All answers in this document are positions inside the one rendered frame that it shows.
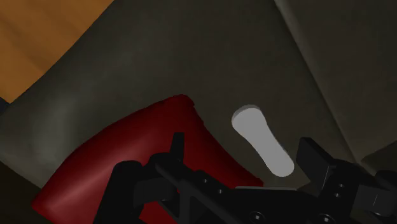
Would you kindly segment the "white flat oblong object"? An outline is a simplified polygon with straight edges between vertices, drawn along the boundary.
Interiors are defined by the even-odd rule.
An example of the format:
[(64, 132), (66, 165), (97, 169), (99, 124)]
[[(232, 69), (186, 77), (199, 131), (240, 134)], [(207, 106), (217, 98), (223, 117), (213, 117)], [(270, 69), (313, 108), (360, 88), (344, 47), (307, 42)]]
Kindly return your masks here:
[(257, 152), (268, 170), (285, 178), (293, 173), (295, 164), (268, 126), (265, 115), (256, 105), (245, 105), (231, 118), (233, 129)]

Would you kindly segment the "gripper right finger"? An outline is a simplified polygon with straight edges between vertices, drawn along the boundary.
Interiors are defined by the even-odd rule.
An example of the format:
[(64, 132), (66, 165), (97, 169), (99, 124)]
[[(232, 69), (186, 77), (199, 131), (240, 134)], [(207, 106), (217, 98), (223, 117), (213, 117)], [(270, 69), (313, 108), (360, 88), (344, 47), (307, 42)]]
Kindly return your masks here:
[(296, 164), (319, 190), (307, 224), (362, 224), (351, 218), (356, 208), (376, 224), (397, 224), (397, 172), (372, 176), (362, 166), (333, 158), (309, 137), (302, 137)]

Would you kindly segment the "red cushion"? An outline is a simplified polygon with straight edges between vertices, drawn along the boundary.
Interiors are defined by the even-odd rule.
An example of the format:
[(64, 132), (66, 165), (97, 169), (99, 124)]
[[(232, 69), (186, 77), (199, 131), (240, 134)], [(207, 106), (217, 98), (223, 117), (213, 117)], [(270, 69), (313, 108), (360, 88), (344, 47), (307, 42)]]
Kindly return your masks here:
[(168, 152), (174, 133), (185, 135), (184, 163), (229, 188), (262, 186), (206, 129), (186, 95), (140, 109), (109, 125), (75, 149), (31, 202), (53, 224), (92, 224), (113, 167), (124, 160), (146, 165)]

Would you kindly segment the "dark grey sofa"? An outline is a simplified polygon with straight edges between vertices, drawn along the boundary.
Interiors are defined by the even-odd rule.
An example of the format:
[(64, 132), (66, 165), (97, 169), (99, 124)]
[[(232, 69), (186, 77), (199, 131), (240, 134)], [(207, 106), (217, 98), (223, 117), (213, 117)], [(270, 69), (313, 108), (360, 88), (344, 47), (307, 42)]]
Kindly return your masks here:
[(292, 159), (311, 137), (397, 171), (397, 0), (0, 0), (0, 88), (7, 74), (33, 76), (0, 115), (0, 162), (36, 187), (31, 209), (75, 149), (176, 95), (262, 186), (312, 188), (233, 129), (249, 104)]

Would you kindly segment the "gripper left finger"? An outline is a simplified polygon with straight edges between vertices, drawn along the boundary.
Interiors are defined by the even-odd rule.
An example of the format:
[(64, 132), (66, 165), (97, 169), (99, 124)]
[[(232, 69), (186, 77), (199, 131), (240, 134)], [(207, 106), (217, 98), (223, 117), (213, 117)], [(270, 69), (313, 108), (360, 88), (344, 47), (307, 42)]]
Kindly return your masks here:
[(173, 135), (166, 153), (117, 163), (111, 173), (93, 224), (145, 224), (147, 203), (157, 202), (177, 224), (240, 224), (227, 206), (229, 188), (183, 163), (185, 135)]

